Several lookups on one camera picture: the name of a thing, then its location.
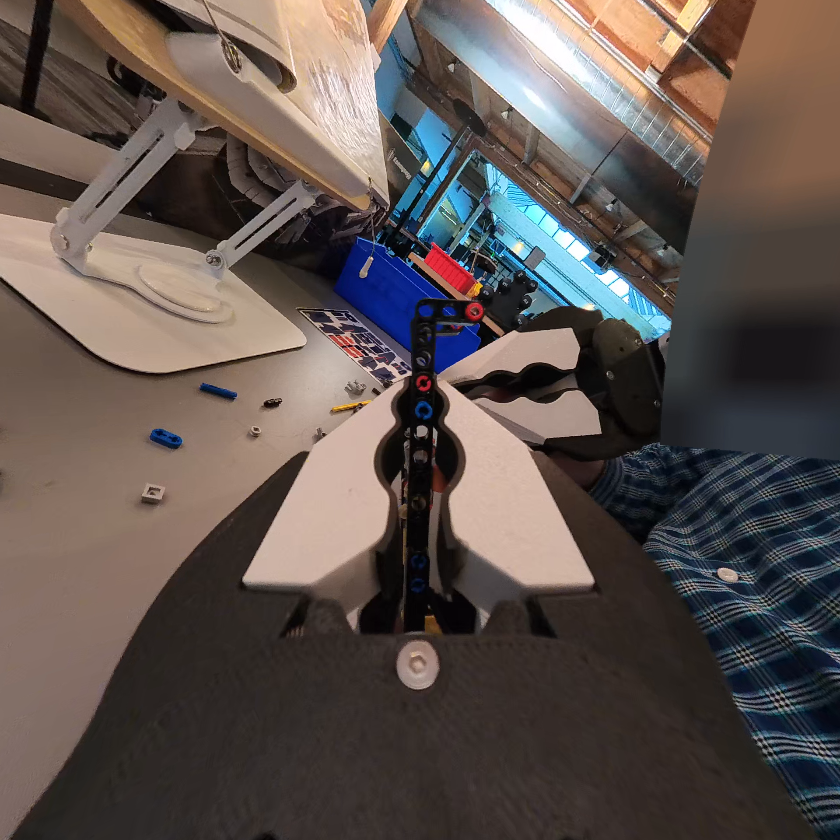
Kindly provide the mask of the person's right forearm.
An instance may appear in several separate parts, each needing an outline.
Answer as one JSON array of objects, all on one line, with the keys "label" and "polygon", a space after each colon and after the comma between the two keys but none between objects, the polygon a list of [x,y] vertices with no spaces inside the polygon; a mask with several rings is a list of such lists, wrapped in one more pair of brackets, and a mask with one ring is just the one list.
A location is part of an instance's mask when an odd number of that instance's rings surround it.
[{"label": "person's right forearm", "polygon": [[642,544],[726,457],[721,450],[650,444],[606,461],[590,496]]}]

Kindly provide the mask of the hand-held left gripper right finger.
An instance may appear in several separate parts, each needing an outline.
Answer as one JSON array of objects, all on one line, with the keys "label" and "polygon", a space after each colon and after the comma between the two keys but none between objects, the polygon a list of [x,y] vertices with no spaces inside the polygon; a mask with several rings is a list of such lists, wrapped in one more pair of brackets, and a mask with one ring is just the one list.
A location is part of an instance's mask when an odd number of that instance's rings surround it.
[{"label": "hand-held left gripper right finger", "polygon": [[503,602],[591,598],[594,573],[529,446],[437,384],[437,568],[445,632],[479,632]]}]

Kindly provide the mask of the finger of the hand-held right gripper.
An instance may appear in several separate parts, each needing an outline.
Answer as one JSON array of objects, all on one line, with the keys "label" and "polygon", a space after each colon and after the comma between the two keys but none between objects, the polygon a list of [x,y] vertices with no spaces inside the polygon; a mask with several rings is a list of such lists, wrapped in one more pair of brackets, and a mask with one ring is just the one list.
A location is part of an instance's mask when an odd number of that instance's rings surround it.
[{"label": "finger of the hand-held right gripper", "polygon": [[449,366],[439,373],[438,381],[458,389],[533,389],[571,375],[580,355],[581,346],[572,329],[510,332]]},{"label": "finger of the hand-held right gripper", "polygon": [[598,436],[603,431],[598,409],[576,388],[464,385],[459,392],[528,445]]}]

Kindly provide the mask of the person's plaid shirt torso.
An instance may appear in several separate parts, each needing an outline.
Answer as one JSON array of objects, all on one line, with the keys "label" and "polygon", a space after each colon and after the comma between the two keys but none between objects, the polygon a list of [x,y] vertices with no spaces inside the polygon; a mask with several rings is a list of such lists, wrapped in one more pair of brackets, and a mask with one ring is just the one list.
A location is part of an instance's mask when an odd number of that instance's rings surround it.
[{"label": "person's plaid shirt torso", "polygon": [[680,466],[647,547],[707,636],[764,758],[838,838],[838,462]]}]

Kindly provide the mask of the blue red printed sheet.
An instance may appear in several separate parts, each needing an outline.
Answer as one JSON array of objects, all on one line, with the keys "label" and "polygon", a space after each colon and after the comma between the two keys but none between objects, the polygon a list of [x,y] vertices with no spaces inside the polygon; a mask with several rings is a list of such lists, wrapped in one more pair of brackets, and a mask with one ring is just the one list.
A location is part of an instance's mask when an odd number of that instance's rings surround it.
[{"label": "blue red printed sheet", "polygon": [[345,309],[299,308],[322,336],[384,387],[411,374],[411,366],[391,345]]}]

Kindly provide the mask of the grey metal air duct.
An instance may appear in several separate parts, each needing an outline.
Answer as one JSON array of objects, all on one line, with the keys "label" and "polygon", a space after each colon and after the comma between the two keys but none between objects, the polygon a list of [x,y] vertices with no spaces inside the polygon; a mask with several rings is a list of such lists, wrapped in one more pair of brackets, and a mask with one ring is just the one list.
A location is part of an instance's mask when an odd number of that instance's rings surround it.
[{"label": "grey metal air duct", "polygon": [[591,182],[683,252],[697,188],[529,46],[488,3],[420,2],[414,19]]}]

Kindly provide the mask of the blue storage bin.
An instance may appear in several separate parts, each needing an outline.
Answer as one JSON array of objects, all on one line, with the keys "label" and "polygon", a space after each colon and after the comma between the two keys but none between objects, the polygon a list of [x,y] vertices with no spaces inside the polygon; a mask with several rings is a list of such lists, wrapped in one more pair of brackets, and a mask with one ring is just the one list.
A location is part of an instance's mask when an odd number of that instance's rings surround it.
[{"label": "blue storage bin", "polygon": [[[374,262],[369,275],[359,278],[360,268],[371,255]],[[417,303],[425,298],[445,298],[414,268],[390,256],[383,245],[362,237],[355,239],[334,289],[405,350],[410,350]]]}]

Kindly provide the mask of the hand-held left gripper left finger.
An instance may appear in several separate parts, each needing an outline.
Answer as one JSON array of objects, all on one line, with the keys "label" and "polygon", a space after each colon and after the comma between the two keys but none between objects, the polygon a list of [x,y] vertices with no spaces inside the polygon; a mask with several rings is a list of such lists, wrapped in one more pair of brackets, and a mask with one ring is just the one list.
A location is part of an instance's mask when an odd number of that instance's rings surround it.
[{"label": "hand-held left gripper left finger", "polygon": [[394,385],[312,447],[243,576],[246,590],[332,600],[346,613],[377,595],[400,604],[403,395]]}]

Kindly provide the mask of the black lego chassis assembly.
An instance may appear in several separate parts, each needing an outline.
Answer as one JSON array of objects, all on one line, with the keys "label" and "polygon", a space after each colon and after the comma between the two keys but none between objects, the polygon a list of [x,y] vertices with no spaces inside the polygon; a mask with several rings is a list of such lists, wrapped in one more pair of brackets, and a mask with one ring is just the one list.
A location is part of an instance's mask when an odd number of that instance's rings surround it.
[{"label": "black lego chassis assembly", "polygon": [[432,586],[430,516],[433,506],[434,444],[437,423],[434,373],[414,372],[408,382],[406,403],[399,405],[403,425],[401,477],[403,594],[402,629],[407,634],[451,634],[446,600]]}]

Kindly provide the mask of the black lego liftarm axle tube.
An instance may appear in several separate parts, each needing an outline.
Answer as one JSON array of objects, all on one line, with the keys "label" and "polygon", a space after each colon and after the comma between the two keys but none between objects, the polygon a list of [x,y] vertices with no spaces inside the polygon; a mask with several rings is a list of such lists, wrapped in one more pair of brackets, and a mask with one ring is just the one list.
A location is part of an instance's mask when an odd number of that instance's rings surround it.
[{"label": "black lego liftarm axle tube", "polygon": [[485,308],[477,300],[425,298],[416,304],[411,323],[411,392],[424,398],[443,373],[480,345],[477,326]]}]

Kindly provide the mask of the silver spiral air duct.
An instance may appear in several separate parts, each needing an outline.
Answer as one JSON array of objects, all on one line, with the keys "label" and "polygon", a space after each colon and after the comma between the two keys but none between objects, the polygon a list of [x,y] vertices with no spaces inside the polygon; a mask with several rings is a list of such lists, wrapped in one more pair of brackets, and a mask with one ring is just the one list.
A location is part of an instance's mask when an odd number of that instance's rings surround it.
[{"label": "silver spiral air duct", "polygon": [[489,1],[529,46],[552,60],[628,131],[695,187],[712,135],[568,2]]}]

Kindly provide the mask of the black dumbbell rack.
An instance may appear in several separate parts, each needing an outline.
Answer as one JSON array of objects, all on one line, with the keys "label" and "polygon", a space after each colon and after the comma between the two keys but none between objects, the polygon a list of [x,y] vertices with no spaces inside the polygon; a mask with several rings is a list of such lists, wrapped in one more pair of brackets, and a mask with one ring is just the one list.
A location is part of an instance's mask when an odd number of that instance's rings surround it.
[{"label": "black dumbbell rack", "polygon": [[484,308],[484,319],[495,323],[504,333],[518,330],[527,320],[523,313],[532,305],[538,283],[525,269],[503,277],[493,286],[485,283],[477,300]]}]

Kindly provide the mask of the red storage bin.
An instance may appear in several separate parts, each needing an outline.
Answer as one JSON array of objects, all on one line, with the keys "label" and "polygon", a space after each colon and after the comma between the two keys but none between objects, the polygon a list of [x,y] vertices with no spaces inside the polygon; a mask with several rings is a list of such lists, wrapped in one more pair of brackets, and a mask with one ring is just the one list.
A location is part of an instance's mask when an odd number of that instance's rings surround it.
[{"label": "red storage bin", "polygon": [[462,295],[467,296],[476,284],[474,276],[435,243],[431,243],[423,262]]}]

